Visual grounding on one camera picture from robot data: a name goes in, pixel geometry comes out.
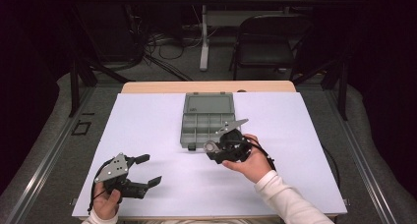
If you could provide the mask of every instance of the black chair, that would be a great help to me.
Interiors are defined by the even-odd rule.
[[[296,74],[297,49],[313,24],[300,15],[261,15],[244,21],[238,30],[229,70],[290,69]]]

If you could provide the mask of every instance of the gray plastic organizer box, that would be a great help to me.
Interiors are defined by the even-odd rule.
[[[202,148],[225,122],[235,121],[232,93],[187,93],[181,127],[181,145],[188,150]]]

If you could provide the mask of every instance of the human hand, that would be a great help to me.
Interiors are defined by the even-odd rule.
[[[119,201],[120,195],[120,192],[116,189],[109,195],[105,191],[103,183],[95,184],[95,199],[93,201],[95,214],[102,220],[113,218],[119,209],[119,204],[117,202]]]
[[[248,138],[251,143],[259,145],[256,136],[245,134],[244,137]],[[267,172],[272,170],[268,164],[267,158],[255,147],[252,147],[251,154],[245,162],[231,162],[224,160],[222,164],[228,169],[242,173],[253,183],[257,183]]]

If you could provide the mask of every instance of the white sleeve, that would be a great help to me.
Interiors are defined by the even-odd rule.
[[[255,184],[255,190],[286,224],[332,223],[321,211],[303,199],[295,188],[285,184],[273,170]]]
[[[116,213],[116,215],[113,218],[108,220],[102,220],[97,216],[94,209],[92,209],[91,213],[89,214],[89,218],[86,219],[83,222],[83,224],[116,224],[118,218],[119,215]]]

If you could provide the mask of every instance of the human arm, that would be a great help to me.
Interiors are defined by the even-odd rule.
[[[258,139],[245,135],[252,143]],[[255,190],[287,224],[332,223],[322,212],[306,201],[295,188],[284,183],[273,171],[266,157],[255,147],[245,162],[223,161],[223,165],[242,173],[255,183]]]
[[[95,184],[93,209],[83,224],[115,224],[118,220],[119,198],[120,192],[116,189],[109,195],[103,183]]]

